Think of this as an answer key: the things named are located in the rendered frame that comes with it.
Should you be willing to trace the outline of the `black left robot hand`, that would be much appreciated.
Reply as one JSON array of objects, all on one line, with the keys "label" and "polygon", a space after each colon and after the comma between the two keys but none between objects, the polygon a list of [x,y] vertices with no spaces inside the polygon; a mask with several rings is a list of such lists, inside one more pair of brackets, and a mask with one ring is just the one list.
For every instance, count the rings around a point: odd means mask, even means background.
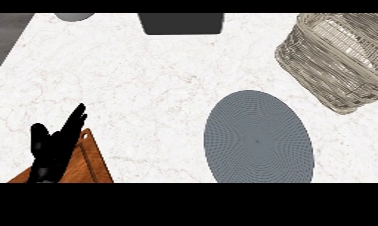
[{"label": "black left robot hand", "polygon": [[84,111],[85,106],[79,103],[68,116],[62,129],[53,134],[48,133],[41,123],[31,126],[34,162],[28,183],[57,183],[60,181],[87,118]]}]

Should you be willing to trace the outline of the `grey round woven placemat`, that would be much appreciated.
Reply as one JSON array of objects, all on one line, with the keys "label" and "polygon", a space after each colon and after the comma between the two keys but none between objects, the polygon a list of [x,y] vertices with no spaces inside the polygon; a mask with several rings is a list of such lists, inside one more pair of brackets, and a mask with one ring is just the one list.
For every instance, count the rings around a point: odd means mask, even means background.
[{"label": "grey round woven placemat", "polygon": [[237,91],[215,104],[204,150],[220,183],[311,181],[314,155],[305,127],[288,105],[261,91]]}]

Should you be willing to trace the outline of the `beige wicker basket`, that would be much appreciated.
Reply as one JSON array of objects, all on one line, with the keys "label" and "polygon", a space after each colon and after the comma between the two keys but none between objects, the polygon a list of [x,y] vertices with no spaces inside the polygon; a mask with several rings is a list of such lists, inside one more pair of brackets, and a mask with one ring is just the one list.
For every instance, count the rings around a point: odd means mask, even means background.
[{"label": "beige wicker basket", "polygon": [[378,101],[378,13],[299,13],[274,58],[320,103],[353,113]]}]

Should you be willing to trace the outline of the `brown wooden cutting board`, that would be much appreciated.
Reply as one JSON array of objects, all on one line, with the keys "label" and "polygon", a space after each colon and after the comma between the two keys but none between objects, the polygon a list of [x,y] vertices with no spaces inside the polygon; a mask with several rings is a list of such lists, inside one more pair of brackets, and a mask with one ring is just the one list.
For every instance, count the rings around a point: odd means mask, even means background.
[{"label": "brown wooden cutting board", "polygon": [[[28,183],[29,171],[25,170],[12,183]],[[57,183],[112,183],[112,178],[97,144],[88,129],[79,133],[79,138],[71,155],[68,167]]]}]

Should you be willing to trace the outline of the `pale grey round object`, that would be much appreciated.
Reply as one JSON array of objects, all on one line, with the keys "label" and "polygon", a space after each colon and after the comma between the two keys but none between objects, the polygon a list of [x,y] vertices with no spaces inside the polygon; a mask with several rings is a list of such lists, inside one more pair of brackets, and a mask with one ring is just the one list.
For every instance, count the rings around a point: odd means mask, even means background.
[{"label": "pale grey round object", "polygon": [[91,13],[56,13],[56,17],[66,22],[82,21],[91,16]]}]

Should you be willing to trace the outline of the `dark grey box appliance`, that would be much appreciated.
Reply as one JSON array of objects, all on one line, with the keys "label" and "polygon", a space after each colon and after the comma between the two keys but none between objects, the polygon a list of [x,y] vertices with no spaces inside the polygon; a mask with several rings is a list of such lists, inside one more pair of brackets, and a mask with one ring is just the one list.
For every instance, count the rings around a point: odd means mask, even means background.
[{"label": "dark grey box appliance", "polygon": [[223,13],[139,13],[147,35],[220,34]]}]

